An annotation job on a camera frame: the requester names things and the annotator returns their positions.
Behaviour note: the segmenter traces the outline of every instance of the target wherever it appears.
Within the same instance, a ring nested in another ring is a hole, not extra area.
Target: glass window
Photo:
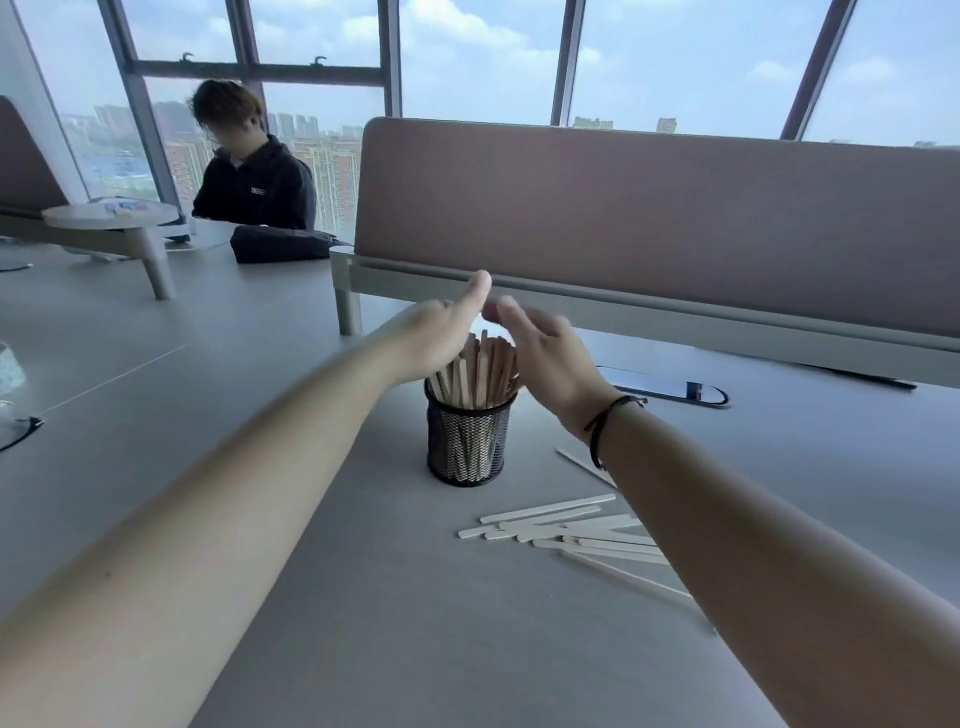
[[[383,89],[264,84],[268,125],[310,169],[317,190],[317,229],[353,242],[360,141],[383,115]]]
[[[252,0],[253,32],[262,63],[380,65],[376,0]]]
[[[779,137],[828,6],[590,0],[570,124]]]
[[[96,0],[17,0],[90,197],[156,200],[156,185]]]
[[[409,0],[403,115],[549,124],[563,23],[563,2]]]
[[[958,23],[942,0],[858,3],[804,139],[960,145]]]
[[[183,211],[189,214],[204,181],[204,170],[213,159],[216,144],[197,126],[187,101],[199,81],[146,79],[163,151],[177,187]]]
[[[123,0],[136,55],[144,61],[236,62],[224,0]]]

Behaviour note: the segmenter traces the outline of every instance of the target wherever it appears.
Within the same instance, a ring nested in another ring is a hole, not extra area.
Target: young man
[[[316,196],[306,165],[261,127],[263,102],[235,81],[204,81],[190,100],[197,123],[222,145],[207,165],[193,216],[313,230]]]

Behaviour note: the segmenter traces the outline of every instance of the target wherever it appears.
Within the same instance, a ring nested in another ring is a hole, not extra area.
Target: hand
[[[390,383],[423,379],[456,358],[490,286],[490,274],[477,271],[460,301],[416,303],[372,333],[369,343],[382,347]]]
[[[597,371],[570,322],[523,308],[510,296],[487,303],[483,315],[513,336],[516,367],[530,393],[585,439],[584,426],[621,395]]]

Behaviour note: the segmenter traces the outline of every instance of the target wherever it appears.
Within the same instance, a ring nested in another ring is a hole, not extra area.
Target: black hoodie
[[[204,172],[193,216],[241,225],[313,230],[317,215],[313,180],[306,165],[270,134],[267,143],[233,166],[221,147]]]

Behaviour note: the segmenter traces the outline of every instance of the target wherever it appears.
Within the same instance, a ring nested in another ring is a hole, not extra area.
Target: pile of wooden sticks
[[[486,330],[471,334],[460,354],[430,375],[433,396],[460,409],[492,409],[516,394],[516,349],[504,338],[490,338]]]

